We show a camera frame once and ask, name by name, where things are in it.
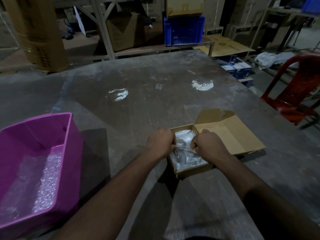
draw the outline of metal table surface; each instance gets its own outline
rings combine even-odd
[[[209,90],[196,83],[210,80]],[[128,94],[114,101],[115,89]],[[244,163],[320,223],[319,143],[199,50],[0,77],[0,128],[51,111],[74,113],[84,136],[80,204],[139,153],[152,130],[193,123],[202,108],[234,110],[266,145]],[[149,174],[118,239],[262,239],[219,170],[177,181],[166,165]]]

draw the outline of person's left hand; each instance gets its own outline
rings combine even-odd
[[[168,129],[159,128],[152,132],[146,142],[146,151],[157,160],[161,160],[176,147],[176,135]]]

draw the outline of forearm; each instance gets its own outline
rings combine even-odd
[[[131,161],[62,227],[54,239],[113,240],[124,225],[147,176],[157,164],[143,153]]]
[[[265,239],[320,239],[320,227],[234,156],[218,166]]]

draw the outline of bubble wrap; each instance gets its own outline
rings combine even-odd
[[[190,149],[191,141],[195,136],[192,130],[185,129],[178,131],[175,135],[177,139],[177,148],[170,156],[176,170],[179,171],[207,163]]]
[[[26,156],[0,202],[0,224],[49,208],[54,202],[62,153]]]

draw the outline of purple container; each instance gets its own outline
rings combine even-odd
[[[72,113],[0,131],[0,239],[50,226],[77,208],[83,139]]]

